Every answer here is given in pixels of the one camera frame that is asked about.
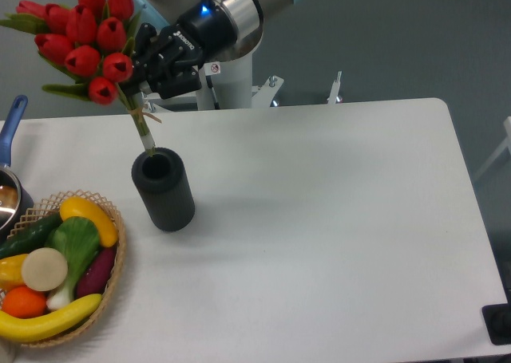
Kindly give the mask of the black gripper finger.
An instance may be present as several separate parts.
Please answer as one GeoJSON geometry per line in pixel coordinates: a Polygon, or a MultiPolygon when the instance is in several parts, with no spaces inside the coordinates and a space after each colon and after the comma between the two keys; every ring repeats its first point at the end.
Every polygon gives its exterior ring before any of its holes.
{"type": "Polygon", "coordinates": [[[172,75],[167,71],[145,75],[134,73],[129,80],[121,83],[121,90],[127,97],[138,93],[146,95],[157,93],[162,99],[169,99],[194,92],[200,88],[200,77],[194,68],[186,69],[177,75],[172,75]]]}
{"type": "Polygon", "coordinates": [[[160,40],[156,28],[143,23],[135,36],[132,55],[133,73],[162,74],[165,66],[167,40],[160,40]]]}

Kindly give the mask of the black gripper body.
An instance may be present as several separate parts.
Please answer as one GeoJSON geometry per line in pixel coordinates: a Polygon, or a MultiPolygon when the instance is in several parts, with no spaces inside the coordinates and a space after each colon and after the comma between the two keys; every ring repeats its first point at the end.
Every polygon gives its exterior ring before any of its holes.
{"type": "Polygon", "coordinates": [[[236,42],[236,29],[218,6],[203,3],[183,13],[176,23],[163,28],[156,51],[173,73],[201,67],[236,42]]]}

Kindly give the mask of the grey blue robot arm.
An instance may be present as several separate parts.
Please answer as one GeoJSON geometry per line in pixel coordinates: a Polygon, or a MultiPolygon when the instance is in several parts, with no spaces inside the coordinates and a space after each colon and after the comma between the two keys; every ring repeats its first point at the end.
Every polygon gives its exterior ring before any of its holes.
{"type": "Polygon", "coordinates": [[[141,0],[148,16],[135,37],[133,74],[121,83],[131,97],[167,99],[200,89],[199,71],[281,10],[299,0],[141,0]]]}

